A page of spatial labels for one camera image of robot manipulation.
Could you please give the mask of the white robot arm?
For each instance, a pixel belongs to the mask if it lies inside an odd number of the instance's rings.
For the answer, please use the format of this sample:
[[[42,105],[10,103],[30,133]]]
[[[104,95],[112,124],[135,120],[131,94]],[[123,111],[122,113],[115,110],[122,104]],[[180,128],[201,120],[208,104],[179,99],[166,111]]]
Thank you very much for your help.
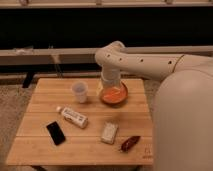
[[[153,171],[213,171],[213,57],[129,54],[114,41],[95,53],[104,86],[127,71],[158,80],[153,110]]]

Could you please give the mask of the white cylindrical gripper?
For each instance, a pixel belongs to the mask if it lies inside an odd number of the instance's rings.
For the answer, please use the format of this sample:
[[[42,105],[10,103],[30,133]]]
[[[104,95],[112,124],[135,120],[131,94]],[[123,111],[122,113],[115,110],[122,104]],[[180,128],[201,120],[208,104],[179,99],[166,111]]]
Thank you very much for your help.
[[[99,95],[104,88],[109,88],[109,87],[119,87],[120,86],[120,70],[119,69],[114,69],[114,68],[109,68],[109,67],[103,67],[101,71],[101,82],[102,84],[98,84],[97,87],[97,95]]]

